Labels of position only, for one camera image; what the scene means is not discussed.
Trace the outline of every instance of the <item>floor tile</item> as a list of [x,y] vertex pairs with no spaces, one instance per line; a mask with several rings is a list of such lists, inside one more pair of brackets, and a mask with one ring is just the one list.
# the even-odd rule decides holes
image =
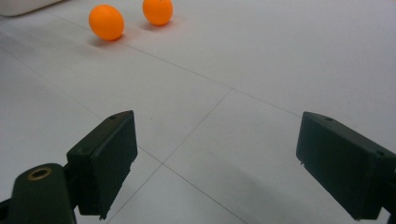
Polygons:
[[308,110],[342,119],[393,147],[394,2],[174,5],[167,26],[150,27],[138,14],[138,34],[120,42],[296,115]]
[[139,148],[136,160],[132,163],[131,173],[128,174],[116,200],[110,207],[105,220],[100,221],[99,217],[82,216],[76,208],[75,213],[77,223],[94,224],[107,223],[114,215],[128,202],[129,199],[142,187],[142,185],[151,177],[152,174],[160,167],[160,163],[152,158],[147,152]]
[[110,223],[243,222],[163,166]]
[[92,40],[89,31],[60,21],[4,46],[102,119],[135,110],[138,145],[160,161],[229,90],[122,44]]
[[[22,172],[48,162],[65,165],[66,152],[101,121],[32,70],[14,68],[19,73],[1,75],[0,84],[7,86],[0,89],[0,201]],[[16,81],[21,77],[28,81]]]
[[249,224],[354,223],[296,158],[300,122],[233,91],[165,164]]

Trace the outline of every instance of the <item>white tile floor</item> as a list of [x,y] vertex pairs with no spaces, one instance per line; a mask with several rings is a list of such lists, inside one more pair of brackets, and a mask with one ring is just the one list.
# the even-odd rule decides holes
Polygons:
[[[117,42],[89,28],[101,3],[123,14]],[[396,2],[174,7],[160,28],[130,0],[0,17],[0,201],[20,173],[65,164],[99,122],[132,109],[132,172],[106,220],[78,223],[355,223],[295,157],[301,115],[333,117],[396,152]]]

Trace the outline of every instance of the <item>orange ball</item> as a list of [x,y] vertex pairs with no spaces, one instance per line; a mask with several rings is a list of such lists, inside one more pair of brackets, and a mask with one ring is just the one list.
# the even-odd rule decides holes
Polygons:
[[144,0],[143,13],[146,19],[153,25],[165,25],[173,14],[171,0]]
[[122,15],[113,6],[99,5],[90,13],[92,31],[104,40],[115,40],[122,35],[124,21]]

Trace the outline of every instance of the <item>white object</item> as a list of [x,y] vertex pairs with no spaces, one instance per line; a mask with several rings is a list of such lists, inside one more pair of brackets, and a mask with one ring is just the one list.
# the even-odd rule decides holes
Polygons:
[[61,0],[0,0],[0,16],[18,16]]

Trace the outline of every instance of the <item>screw hole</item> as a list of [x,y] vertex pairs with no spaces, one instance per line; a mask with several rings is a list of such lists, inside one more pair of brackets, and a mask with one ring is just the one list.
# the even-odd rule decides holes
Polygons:
[[40,176],[45,175],[47,172],[48,172],[47,170],[39,170],[39,171],[37,171],[37,172],[34,172],[34,173],[33,173],[33,176],[36,177],[36,178],[38,178],[38,177],[40,177]]
[[30,172],[27,179],[31,181],[40,180],[49,176],[51,172],[52,170],[49,167],[40,167]]

